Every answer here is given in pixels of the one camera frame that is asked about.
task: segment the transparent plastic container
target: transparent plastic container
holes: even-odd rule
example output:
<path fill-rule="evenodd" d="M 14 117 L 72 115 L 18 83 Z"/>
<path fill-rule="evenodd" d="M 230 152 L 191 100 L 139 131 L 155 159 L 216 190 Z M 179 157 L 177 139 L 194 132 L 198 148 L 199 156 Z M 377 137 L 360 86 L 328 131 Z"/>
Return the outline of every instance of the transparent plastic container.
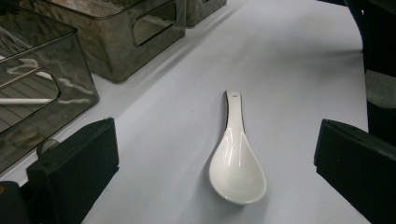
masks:
<path fill-rule="evenodd" d="M 193 27 L 227 4 L 227 0 L 186 0 L 186 25 Z"/>
<path fill-rule="evenodd" d="M 2 2 L 0 174 L 98 100 L 76 28 Z"/>
<path fill-rule="evenodd" d="M 185 0 L 23 0 L 20 6 L 77 27 L 90 70 L 114 83 L 186 30 Z"/>

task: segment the table surface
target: table surface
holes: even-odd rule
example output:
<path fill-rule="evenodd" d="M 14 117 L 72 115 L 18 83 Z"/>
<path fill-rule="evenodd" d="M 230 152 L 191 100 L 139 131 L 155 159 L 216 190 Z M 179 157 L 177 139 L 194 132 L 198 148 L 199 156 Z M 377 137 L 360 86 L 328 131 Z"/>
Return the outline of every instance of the table surface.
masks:
<path fill-rule="evenodd" d="M 322 119 L 367 130 L 361 38 L 348 9 L 312 0 L 229 0 L 125 83 L 93 76 L 101 100 L 55 135 L 113 117 L 120 170 L 87 215 L 108 223 L 368 223 L 316 173 Z M 228 203 L 208 179 L 241 91 L 268 189 Z M 1 177 L 20 184 L 31 154 Z"/>

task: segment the ceramic soup spoon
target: ceramic soup spoon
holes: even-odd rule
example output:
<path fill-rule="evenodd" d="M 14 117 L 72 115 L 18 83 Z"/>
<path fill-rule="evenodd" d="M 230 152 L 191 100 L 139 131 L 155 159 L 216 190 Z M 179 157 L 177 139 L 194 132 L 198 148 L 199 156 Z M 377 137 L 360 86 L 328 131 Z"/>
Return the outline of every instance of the ceramic soup spoon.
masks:
<path fill-rule="evenodd" d="M 226 91 L 226 96 L 227 127 L 210 162 L 210 183 L 221 197 L 232 203 L 255 203 L 266 191 L 264 171 L 245 134 L 241 93 Z"/>

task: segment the spoon handle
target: spoon handle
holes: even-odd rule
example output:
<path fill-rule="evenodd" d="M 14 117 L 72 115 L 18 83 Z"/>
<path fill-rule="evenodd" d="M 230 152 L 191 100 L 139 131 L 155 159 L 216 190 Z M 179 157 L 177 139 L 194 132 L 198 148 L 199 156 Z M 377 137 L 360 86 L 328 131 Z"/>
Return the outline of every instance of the spoon handle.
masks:
<path fill-rule="evenodd" d="M 226 91 L 228 118 L 227 128 L 235 133 L 244 133 L 244 121 L 242 118 L 242 97 L 239 91 Z"/>

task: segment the gray fabric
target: gray fabric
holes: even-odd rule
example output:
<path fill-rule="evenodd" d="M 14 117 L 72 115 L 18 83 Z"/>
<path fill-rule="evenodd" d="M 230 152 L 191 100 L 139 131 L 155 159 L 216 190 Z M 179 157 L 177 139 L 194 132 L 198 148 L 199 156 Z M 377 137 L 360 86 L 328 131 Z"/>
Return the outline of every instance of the gray fabric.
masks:
<path fill-rule="evenodd" d="M 382 108 L 396 108 L 396 77 L 367 70 L 367 101 Z"/>

